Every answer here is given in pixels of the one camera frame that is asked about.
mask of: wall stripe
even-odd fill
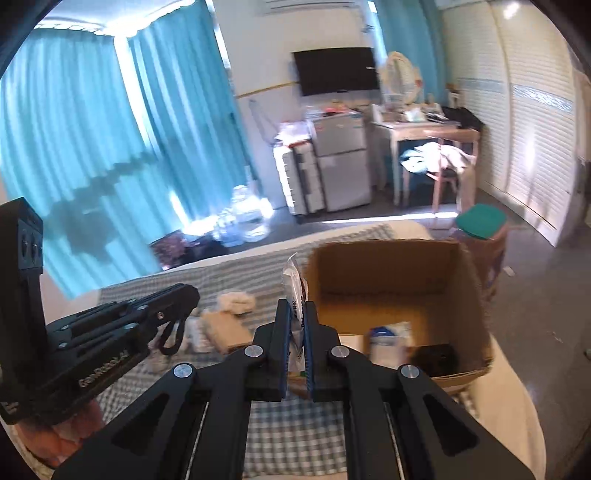
[[[458,79],[458,84],[460,90],[505,93],[505,85],[499,80],[460,78]],[[542,103],[545,106],[560,110],[561,112],[570,113],[571,115],[574,112],[572,101],[543,90],[538,90],[525,85],[512,84],[511,93],[515,97],[527,98],[534,102]]]
[[[511,85],[511,90],[516,97],[528,98],[563,112],[573,113],[573,102],[566,98],[523,85]]]

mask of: sliding wardrobe door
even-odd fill
[[[477,163],[479,187],[503,189],[508,171],[510,104],[503,49],[491,6],[486,2],[442,12],[449,81],[463,106],[486,127]]]
[[[575,95],[568,46],[552,22],[532,5],[520,4],[512,15],[505,4],[494,3],[492,8],[512,93],[506,192],[527,207],[525,218],[555,244],[576,171]]]

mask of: checkered bed sheet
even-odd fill
[[[275,318],[277,300],[285,297],[281,272],[291,254],[297,252],[298,262],[303,266],[312,250],[323,243],[391,238],[390,228],[378,225],[297,248],[140,278],[103,289],[100,302],[140,298],[182,282],[199,289],[199,308],[203,310],[215,308],[217,295],[221,292],[246,291],[255,295],[256,309],[241,318],[244,325],[254,331],[259,325],[272,322]],[[217,352],[189,352],[174,355],[167,361],[170,367],[188,362],[201,368],[222,360],[223,355]],[[159,377],[152,372],[148,361],[144,361],[111,385],[98,397],[105,421],[111,421]],[[466,392],[455,399],[475,414]],[[259,475],[328,475],[344,471],[345,438],[340,402],[313,403],[289,392],[280,403],[252,402],[244,461],[245,478]]]

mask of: metal screw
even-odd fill
[[[178,378],[187,378],[193,373],[193,367],[189,364],[180,364],[174,367],[174,376]]]
[[[346,358],[349,356],[349,349],[345,345],[337,345],[332,347],[330,353],[337,358]]]
[[[400,373],[402,373],[406,378],[417,378],[421,371],[414,365],[404,365],[400,369]]]
[[[250,356],[253,358],[256,358],[257,356],[261,356],[262,355],[262,347],[258,346],[258,345],[249,345],[244,349],[244,354],[246,356]]]

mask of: plastic container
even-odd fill
[[[224,247],[237,247],[242,245],[242,231],[232,209],[226,208],[217,216],[217,222],[213,228],[213,237]]]
[[[245,242],[258,242],[269,235],[261,201],[248,187],[239,185],[232,190],[232,212]]]

